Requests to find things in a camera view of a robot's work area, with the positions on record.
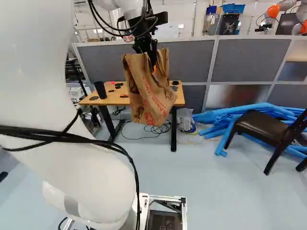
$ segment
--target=red object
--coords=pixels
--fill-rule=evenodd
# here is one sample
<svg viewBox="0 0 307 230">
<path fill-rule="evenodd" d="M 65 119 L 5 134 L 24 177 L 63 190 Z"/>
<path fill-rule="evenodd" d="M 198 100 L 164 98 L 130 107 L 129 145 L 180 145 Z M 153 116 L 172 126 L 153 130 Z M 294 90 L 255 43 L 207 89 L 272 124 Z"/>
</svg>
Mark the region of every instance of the red object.
<svg viewBox="0 0 307 230">
<path fill-rule="evenodd" d="M 279 12 L 280 12 L 280 5 L 273 5 L 267 10 L 268 16 L 272 18 L 276 18 Z"/>
<path fill-rule="evenodd" d="M 307 21 L 304 21 L 302 24 L 302 27 L 301 27 L 301 34 L 305 34 L 307 33 Z"/>
</svg>

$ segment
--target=wooden table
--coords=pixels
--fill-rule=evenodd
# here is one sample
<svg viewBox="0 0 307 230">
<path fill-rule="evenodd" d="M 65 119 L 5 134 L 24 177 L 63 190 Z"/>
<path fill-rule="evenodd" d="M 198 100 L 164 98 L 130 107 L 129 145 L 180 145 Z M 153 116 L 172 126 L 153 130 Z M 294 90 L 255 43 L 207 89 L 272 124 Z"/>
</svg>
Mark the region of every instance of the wooden table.
<svg viewBox="0 0 307 230">
<path fill-rule="evenodd" d="M 177 149 L 177 130 L 176 130 L 176 123 L 177 123 L 177 112 L 176 109 L 178 106 L 185 105 L 185 99 L 182 89 L 182 82 L 178 81 L 179 85 L 177 85 L 178 89 L 176 91 L 177 99 L 174 103 L 172 108 L 172 122 L 171 122 L 171 151 L 175 152 Z M 115 88 L 116 83 L 123 83 L 120 89 Z M 105 89 L 107 98 L 100 99 L 98 96 L 97 91 L 95 90 L 92 94 L 88 95 L 86 98 L 79 102 L 80 105 L 95 105 L 98 106 L 102 116 L 105 120 L 107 129 L 110 132 L 109 141 L 114 141 L 118 132 L 120 131 L 122 125 L 125 123 L 124 120 L 121 120 L 116 128 L 114 128 L 110 113 L 107 109 L 107 105 L 130 105 L 130 99 L 122 98 L 121 95 L 128 95 L 128 87 L 125 81 L 108 81 L 105 82 Z M 96 100 L 90 100 L 90 98 L 98 97 Z"/>
</svg>

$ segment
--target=window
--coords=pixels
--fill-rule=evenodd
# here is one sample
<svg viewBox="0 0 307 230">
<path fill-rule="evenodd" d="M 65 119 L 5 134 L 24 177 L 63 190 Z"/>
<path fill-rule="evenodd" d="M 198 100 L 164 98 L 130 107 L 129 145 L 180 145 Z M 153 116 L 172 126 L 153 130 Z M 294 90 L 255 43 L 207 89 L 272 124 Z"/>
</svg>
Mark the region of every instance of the window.
<svg viewBox="0 0 307 230">
<path fill-rule="evenodd" d="M 98 31 L 98 33 L 102 33 L 102 29 L 97 29 L 97 30 L 93 30 L 94 31 L 94 33 L 96 34 L 97 33 L 97 31 Z"/>
</svg>

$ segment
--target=monitor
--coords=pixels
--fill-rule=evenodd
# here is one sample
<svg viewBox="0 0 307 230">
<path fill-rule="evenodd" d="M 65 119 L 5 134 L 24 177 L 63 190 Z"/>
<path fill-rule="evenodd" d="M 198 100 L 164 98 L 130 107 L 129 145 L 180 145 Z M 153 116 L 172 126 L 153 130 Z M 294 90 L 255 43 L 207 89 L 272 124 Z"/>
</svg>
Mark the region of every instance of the monitor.
<svg viewBox="0 0 307 230">
<path fill-rule="evenodd" d="M 296 13 L 284 13 L 280 16 L 276 35 L 291 35 L 295 24 L 299 23 Z"/>
</svg>

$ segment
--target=black speaker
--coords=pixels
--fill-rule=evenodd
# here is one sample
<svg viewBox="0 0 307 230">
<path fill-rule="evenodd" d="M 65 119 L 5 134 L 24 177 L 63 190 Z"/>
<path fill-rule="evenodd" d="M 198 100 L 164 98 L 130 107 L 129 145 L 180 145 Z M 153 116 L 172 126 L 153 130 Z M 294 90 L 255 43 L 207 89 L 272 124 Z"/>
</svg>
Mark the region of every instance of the black speaker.
<svg viewBox="0 0 307 230">
<path fill-rule="evenodd" d="M 105 84 L 103 81 L 96 81 L 94 82 L 94 86 L 97 90 L 97 93 L 100 97 L 100 99 L 105 99 L 106 98 L 106 89 L 105 89 Z"/>
</svg>

